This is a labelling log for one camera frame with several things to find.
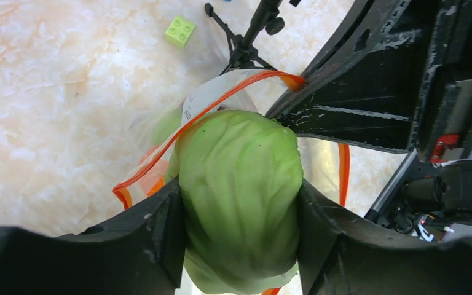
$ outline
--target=tripod leg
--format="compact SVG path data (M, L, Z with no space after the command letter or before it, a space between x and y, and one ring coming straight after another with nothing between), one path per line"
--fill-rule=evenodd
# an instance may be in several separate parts
M231 56L234 50L232 49L232 40L229 38L229 36L227 36L227 43L229 45L229 56Z
M214 12L214 7L210 3L205 3L205 13L209 16L212 17L216 23L225 31L227 34L227 38L230 40L234 40L234 33L229 29L229 26L224 23L221 18Z
M231 68L231 65L228 64L228 65L225 67L225 69L223 69L223 71L220 73L220 76L223 75L223 74L225 74L226 72L228 72L228 71L230 70L230 68Z
M257 61L263 67L265 67L265 69L271 69L272 71L277 71L276 68L271 66L268 62L264 61L261 57L255 57L254 60Z

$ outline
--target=tripod knob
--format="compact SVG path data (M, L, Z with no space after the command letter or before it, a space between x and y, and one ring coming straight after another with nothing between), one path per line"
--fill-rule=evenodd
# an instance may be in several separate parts
M275 17L267 22L265 30L269 35L276 35L285 27L285 21L281 17Z
M214 7L210 3L205 3L203 8L209 17L213 17Z

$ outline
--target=bag label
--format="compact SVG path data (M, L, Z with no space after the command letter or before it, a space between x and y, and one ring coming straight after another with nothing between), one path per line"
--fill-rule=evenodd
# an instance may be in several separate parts
M186 97L182 108L182 125L185 125L197 114L200 114L226 92L227 87L224 84L212 83L213 81L215 80L203 84ZM218 108L219 106L209 112L216 111Z

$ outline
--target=green object in bag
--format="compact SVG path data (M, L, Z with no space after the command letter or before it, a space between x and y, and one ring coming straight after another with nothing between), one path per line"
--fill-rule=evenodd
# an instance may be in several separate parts
M158 126L155 128L156 131L152 136L152 142L162 144L175 130L180 128L181 121L182 109L176 108L158 122Z
M189 244L184 266L208 294L257 294L297 272L297 136L260 114L208 114L182 134L165 174L179 175Z

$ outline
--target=black plastic part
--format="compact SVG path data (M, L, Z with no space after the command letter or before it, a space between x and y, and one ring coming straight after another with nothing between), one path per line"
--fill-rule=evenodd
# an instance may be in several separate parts
M379 218L379 212L370 208L364 215L364 218L368 221L376 221Z
M292 6L297 7L301 0L290 0L289 3L292 4Z
M178 182L80 235L0 227L0 294L173 294L185 251Z
M383 229L308 182L299 208L304 295L472 294L472 238L428 243Z
M438 139L472 148L472 0L356 0L267 117L300 136L430 161Z
M205 5L203 6L203 8L205 9L205 13L206 13L209 17L213 17L214 7L213 7L210 3L205 3Z
M440 178L416 179L407 183L402 190L405 200L416 212L442 210Z
M281 26L283 19L277 18L277 15L280 13L278 7L281 2L282 0L261 0L244 36L235 35L230 30L229 26L214 12L213 6L209 3L205 4L205 13L209 17L213 17L216 23L225 31L229 43L229 64L221 74L233 69L268 69L276 71L273 66L258 56L258 50L252 43L259 32L262 31L268 23L271 23L271 25L268 26L267 32L271 30L271 32L275 34L283 29L285 26L284 22L283 26ZM256 67L254 61L259 63L262 67Z
M472 162L448 165L440 174L446 211L472 211Z
M265 25L265 30L269 35L276 35L285 27L285 21L281 17L273 18Z

